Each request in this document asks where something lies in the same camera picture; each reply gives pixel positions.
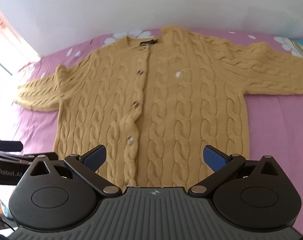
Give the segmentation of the mustard cable-knit cardigan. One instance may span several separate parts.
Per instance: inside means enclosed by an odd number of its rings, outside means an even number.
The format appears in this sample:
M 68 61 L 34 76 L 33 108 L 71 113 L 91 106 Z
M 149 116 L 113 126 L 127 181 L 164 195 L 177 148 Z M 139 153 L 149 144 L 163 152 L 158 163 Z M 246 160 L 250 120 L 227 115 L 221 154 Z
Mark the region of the mustard cable-knit cardigan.
M 60 158 L 104 145 L 99 174 L 118 187 L 189 188 L 209 174 L 206 145 L 249 156 L 246 94 L 303 94 L 303 58 L 164 27 L 57 66 L 20 86 L 15 102 L 59 112 Z

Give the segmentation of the red patterned curtain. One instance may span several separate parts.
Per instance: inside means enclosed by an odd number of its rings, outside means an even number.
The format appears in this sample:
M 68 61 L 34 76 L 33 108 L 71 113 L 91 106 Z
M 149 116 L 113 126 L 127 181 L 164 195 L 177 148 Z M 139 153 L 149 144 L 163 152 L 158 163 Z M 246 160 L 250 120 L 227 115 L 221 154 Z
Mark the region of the red patterned curtain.
M 16 40 L 20 39 L 18 32 L 13 28 L 13 26 L 6 19 L 4 13 L 0 10 L 0 33 L 6 37 L 12 37 Z

